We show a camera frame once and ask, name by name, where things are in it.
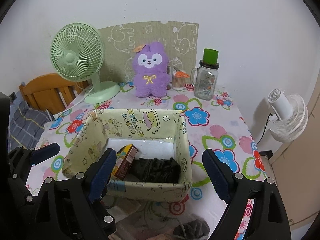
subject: chair backrest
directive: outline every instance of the chair backrest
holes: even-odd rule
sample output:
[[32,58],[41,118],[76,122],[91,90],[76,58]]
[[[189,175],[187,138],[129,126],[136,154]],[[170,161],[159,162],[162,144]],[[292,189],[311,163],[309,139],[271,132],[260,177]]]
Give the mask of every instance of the chair backrest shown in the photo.
[[60,93],[68,106],[76,98],[74,90],[80,94],[81,88],[87,86],[87,81],[75,83],[65,80],[57,73],[52,73],[36,77],[26,86],[20,85],[19,89],[24,100],[32,108],[42,111],[48,109],[51,114],[57,114],[66,109]]

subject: table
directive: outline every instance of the table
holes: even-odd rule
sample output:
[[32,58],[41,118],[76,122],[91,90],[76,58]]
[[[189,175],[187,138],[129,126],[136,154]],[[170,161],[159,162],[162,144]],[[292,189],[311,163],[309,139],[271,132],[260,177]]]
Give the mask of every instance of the table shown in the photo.
[[[83,99],[80,94],[55,122],[45,125],[45,131],[36,148],[56,142],[60,145],[58,156],[33,166],[27,180],[27,187],[37,195],[43,180],[53,177],[55,180],[66,179],[61,168],[63,159],[71,147],[76,133],[83,126],[88,115],[95,109],[113,108],[149,108],[178,109],[186,116],[192,163],[193,184],[189,194],[179,203],[141,202],[139,210],[122,220],[121,225],[134,235],[135,239],[146,239],[156,232],[166,232],[177,226],[172,219],[179,218],[182,223],[201,217],[210,226],[211,233],[219,222],[226,204],[220,200],[202,165],[202,152],[211,148],[217,157],[229,165],[233,172],[241,172],[248,179],[264,180],[267,175],[263,167],[257,146],[239,112],[234,100],[224,87],[218,87],[211,101],[204,101],[194,96],[194,87],[186,84],[184,90],[168,90],[164,98],[137,98],[132,83],[120,83],[121,90],[111,100],[101,104],[89,105],[77,102]],[[253,200],[248,200],[245,214],[236,235],[236,240],[243,238],[251,212]]]

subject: fan grille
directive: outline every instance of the fan grille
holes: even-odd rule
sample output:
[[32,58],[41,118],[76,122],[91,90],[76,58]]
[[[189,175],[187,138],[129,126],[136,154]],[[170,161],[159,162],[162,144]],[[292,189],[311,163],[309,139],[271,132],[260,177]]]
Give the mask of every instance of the fan grille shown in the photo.
[[297,138],[308,122],[308,110],[303,98],[298,94],[288,94],[286,98],[293,107],[292,116],[286,121],[270,124],[272,136],[280,142],[290,142]]
[[104,47],[98,30],[81,23],[63,27],[52,41],[50,58],[63,78],[87,80],[100,70],[104,59]]
[[280,88],[273,89],[270,92],[270,94],[268,95],[268,101],[270,103],[274,103],[275,101],[277,101],[279,99],[280,95],[281,95]]

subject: plaid blanket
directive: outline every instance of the plaid blanket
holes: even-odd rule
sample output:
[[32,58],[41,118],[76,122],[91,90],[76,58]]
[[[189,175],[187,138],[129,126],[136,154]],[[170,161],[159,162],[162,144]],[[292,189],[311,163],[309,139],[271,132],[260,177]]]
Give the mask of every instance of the plaid blanket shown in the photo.
[[45,112],[32,109],[22,101],[9,124],[8,152],[19,145],[25,149],[35,148],[47,122],[50,119]]

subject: white wall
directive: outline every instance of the white wall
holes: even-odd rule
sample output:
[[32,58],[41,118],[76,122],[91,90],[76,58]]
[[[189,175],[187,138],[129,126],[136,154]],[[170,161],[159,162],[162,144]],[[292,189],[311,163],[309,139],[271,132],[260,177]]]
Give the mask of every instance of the white wall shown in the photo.
[[[220,51],[218,83],[233,94],[253,136],[269,114],[263,99],[275,87],[308,102],[319,72],[320,28],[302,0],[17,0],[0,24],[0,90],[53,72],[49,46],[76,21],[97,28],[139,21],[199,23],[203,48]],[[281,145],[266,134],[259,149]]]

